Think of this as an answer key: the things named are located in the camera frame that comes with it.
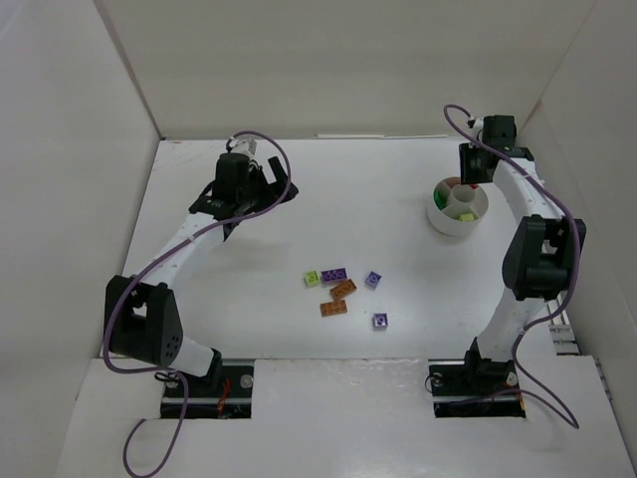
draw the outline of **white wall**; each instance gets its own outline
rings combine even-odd
[[[47,477],[158,138],[91,0],[2,3],[0,65],[0,466]]]
[[[637,463],[636,0],[598,0],[521,134],[587,224],[570,319],[600,358]]]
[[[448,131],[525,120],[594,0],[103,0],[161,133]]]

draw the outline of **white bowl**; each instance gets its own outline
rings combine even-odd
[[[434,200],[439,192],[445,199],[445,207],[440,209]],[[478,185],[461,184],[460,177],[448,177],[440,181],[432,192],[427,204],[427,215],[433,226],[443,234],[464,237],[478,227],[489,210],[489,197]],[[472,214],[473,221],[461,221],[460,216]]]

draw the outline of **metal base plate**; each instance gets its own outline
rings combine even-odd
[[[468,375],[462,359],[429,360],[431,394],[438,418],[476,416],[526,417],[522,397],[510,394],[459,405],[457,402],[488,396],[510,387],[500,377]]]
[[[230,381],[230,391],[224,400],[221,416],[217,403],[223,395],[223,383]],[[188,380],[189,395],[186,418],[250,418],[252,415],[253,360],[223,360],[221,382],[214,390],[196,379]],[[183,386],[168,383],[164,386],[160,405],[161,418],[176,418],[183,403]]]

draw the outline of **cable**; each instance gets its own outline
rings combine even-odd
[[[158,371],[155,373],[154,378],[162,383],[179,383],[179,378],[173,372]]]
[[[173,248],[169,249],[168,251],[163,253],[161,256],[156,258],[154,261],[148,264],[141,272],[139,272],[139,274],[137,274],[132,279],[132,281],[130,281],[130,284],[128,284],[128,287],[126,287],[126,289],[121,294],[121,297],[119,297],[119,299],[117,300],[115,307],[112,309],[112,312],[110,313],[108,322],[106,323],[106,329],[104,332],[104,340],[103,340],[103,358],[104,358],[104,363],[109,370],[114,371],[115,373],[123,373],[123,374],[144,373],[147,371],[167,371],[170,373],[174,373],[177,376],[177,378],[181,380],[181,383],[183,384],[183,404],[181,406],[181,413],[179,414],[177,426],[175,426],[175,431],[174,431],[174,434],[172,435],[172,439],[170,440],[170,444],[168,445],[168,448],[166,450],[166,454],[164,455],[163,459],[159,463],[159,466],[157,466],[154,470],[152,470],[150,473],[146,475],[136,474],[134,471],[132,471],[132,469],[130,468],[128,464],[128,445],[130,444],[130,439],[132,438],[132,435],[134,435],[137,428],[139,428],[139,426],[141,426],[141,424],[146,420],[141,419],[137,423],[137,425],[130,431],[130,435],[128,436],[128,438],[126,439],[126,442],[123,445],[122,461],[123,461],[123,467],[125,468],[126,473],[128,473],[128,475],[130,475],[132,478],[150,478],[151,476],[156,475],[159,472],[159,470],[161,470],[161,468],[163,468],[163,466],[166,464],[166,461],[168,461],[168,458],[170,457],[170,453],[172,453],[172,449],[174,448],[175,442],[177,441],[177,436],[179,436],[179,431],[181,430],[181,426],[183,425],[183,420],[186,416],[186,409],[188,407],[188,391],[189,391],[188,380],[186,380],[186,377],[180,371],[173,370],[172,368],[162,367],[162,366],[145,366],[141,368],[120,368],[116,366],[110,360],[110,357],[108,356],[108,346],[110,344],[110,337],[112,336],[112,329],[114,328],[115,320],[117,316],[119,315],[119,312],[121,311],[121,308],[123,307],[125,300],[128,298],[130,293],[134,290],[134,288],[137,287],[137,285],[141,282],[141,280],[150,271],[152,271],[159,264],[161,264],[166,259],[171,257],[177,251],[180,251],[184,247],[190,245],[192,239],[196,239],[197,237],[205,234],[206,232],[211,231],[212,229],[215,229],[217,227],[224,226],[226,224],[233,224],[235,222],[245,221],[248,219],[254,219],[256,217],[263,216],[264,214],[272,211],[275,207],[281,204],[281,202],[286,198],[286,196],[288,195],[288,191],[290,190],[290,186],[292,185],[292,169],[290,167],[290,160],[288,159],[288,155],[274,139],[267,136],[266,134],[263,134],[258,131],[252,131],[249,129],[239,131],[233,134],[232,136],[230,136],[228,138],[228,141],[226,141],[226,147],[230,147],[230,144],[232,143],[233,140],[235,140],[236,137],[244,136],[244,135],[251,135],[251,136],[256,136],[256,137],[260,137],[261,139],[264,139],[265,141],[269,142],[272,146],[274,146],[283,157],[283,160],[286,164],[286,170],[288,172],[288,181],[286,182],[286,187],[284,188],[281,196],[279,196],[274,203],[272,203],[270,206],[263,209],[262,211],[253,212],[251,214],[246,214],[244,216],[224,219],[222,221],[218,221],[213,224],[210,224],[206,227],[202,227],[201,229],[199,229],[197,232],[195,232],[192,235],[192,238],[185,239],[183,242],[180,242],[179,244],[177,244],[176,246],[174,246]]]
[[[517,164],[515,161],[513,161],[510,157],[508,157],[503,152],[498,151],[497,149],[494,149],[494,148],[490,147],[487,144],[484,144],[483,142],[481,142],[478,139],[472,138],[469,134],[467,134],[464,131],[462,131],[460,129],[460,127],[457,124],[455,124],[454,121],[449,116],[449,110],[458,110],[458,111],[464,113],[467,116],[467,118],[469,118],[469,120],[473,120],[473,116],[471,115],[471,113],[469,113],[469,111],[467,109],[465,109],[463,107],[460,107],[458,105],[446,105],[444,107],[445,119],[447,120],[449,125],[460,136],[462,136],[463,138],[467,139],[469,142],[471,142],[475,146],[480,147],[480,148],[484,149],[485,151],[490,152],[491,154],[494,154],[499,159],[501,159],[502,161],[506,162],[508,165],[510,165],[512,168],[514,168],[517,172],[519,172],[537,190],[537,192],[539,192],[544,197],[550,199],[562,211],[562,213],[564,214],[564,217],[566,218],[566,222],[568,223],[568,227],[570,229],[570,232],[571,232],[571,235],[572,235],[572,240],[573,240],[573,266],[572,266],[572,270],[571,270],[570,283],[568,284],[568,289],[566,291],[566,295],[564,296],[564,300],[557,307],[557,309],[554,312],[552,312],[551,314],[548,314],[546,317],[542,317],[541,319],[536,319],[536,320],[531,321],[528,324],[526,324],[523,327],[521,333],[516,338],[516,341],[514,342],[514,345],[513,345],[512,350],[511,350],[511,353],[512,353],[512,356],[513,356],[513,359],[514,359],[514,364],[515,364],[516,368],[519,371],[521,371],[524,375],[526,375],[533,383],[535,383],[537,386],[539,386],[541,389],[543,389],[546,393],[548,393],[559,404],[559,406],[561,406],[561,408],[566,412],[566,414],[568,416],[565,416],[563,413],[561,413],[559,410],[557,410],[557,408],[555,408],[555,406],[550,404],[546,399],[542,398],[541,396],[537,395],[536,393],[533,393],[533,392],[527,391],[527,390],[522,390],[522,389],[519,389],[519,388],[515,389],[515,390],[513,390],[513,389],[511,389],[511,390],[501,390],[501,391],[498,391],[496,393],[492,393],[491,395],[487,395],[485,397],[472,398],[470,400],[458,401],[458,402],[455,402],[455,403],[459,404],[459,405],[468,404],[468,403],[474,403],[476,401],[482,401],[483,399],[486,399],[486,398],[492,398],[492,397],[495,397],[495,396],[498,396],[498,395],[507,394],[507,393],[524,393],[526,395],[532,396],[533,398],[541,401],[546,406],[548,406],[552,411],[554,411],[562,420],[564,420],[566,423],[568,423],[570,426],[572,426],[575,429],[579,429],[579,422],[575,418],[575,415],[573,415],[573,413],[570,411],[570,408],[568,408],[568,406],[566,406],[566,403],[564,403],[563,400],[561,398],[559,398],[559,396],[557,396],[557,394],[554,391],[552,391],[550,388],[548,388],[546,385],[544,385],[541,381],[539,381],[537,378],[535,378],[533,375],[531,375],[529,373],[529,371],[526,370],[522,366],[522,364],[520,363],[520,361],[518,359],[518,348],[520,347],[520,343],[522,342],[525,334],[530,329],[532,329],[533,327],[535,327],[535,326],[537,326],[539,324],[544,324],[544,323],[546,323],[548,321],[551,321],[555,317],[559,316],[562,312],[564,312],[566,310],[566,306],[568,305],[568,303],[572,299],[573,293],[575,292],[575,284],[577,283],[577,276],[579,274],[579,255],[581,254],[581,245],[579,244],[579,232],[577,230],[577,224],[575,223],[575,218],[574,218],[572,213],[568,210],[568,208],[566,207],[566,205],[562,201],[560,201],[556,196],[554,196],[552,193],[547,191],[534,178],[528,176],[527,172],[525,171],[525,169],[523,167],[521,167],[519,164]]]
[[[427,383],[429,382],[429,380],[431,380],[431,376],[432,376],[431,373],[429,373],[427,375],[427,378],[425,378],[425,390],[427,390],[429,393],[431,393],[433,395],[433,393],[434,393],[433,390],[431,388],[427,387]]]
[[[226,398],[228,397],[228,393],[230,392],[230,378],[226,378],[223,383],[223,393],[219,397],[219,401],[217,401],[217,410],[219,411],[219,416],[223,413],[223,407],[226,406]]]

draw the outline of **purple lego brick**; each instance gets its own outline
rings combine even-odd
[[[371,289],[375,289],[380,282],[381,277],[382,276],[380,274],[376,274],[374,271],[371,271],[367,276],[367,279],[365,279],[365,285]]]
[[[332,284],[334,282],[342,282],[345,280],[347,280],[347,273],[344,268],[320,272],[320,281],[324,284]]]
[[[375,329],[387,329],[389,325],[387,322],[387,314],[374,314],[371,321],[374,324]]]

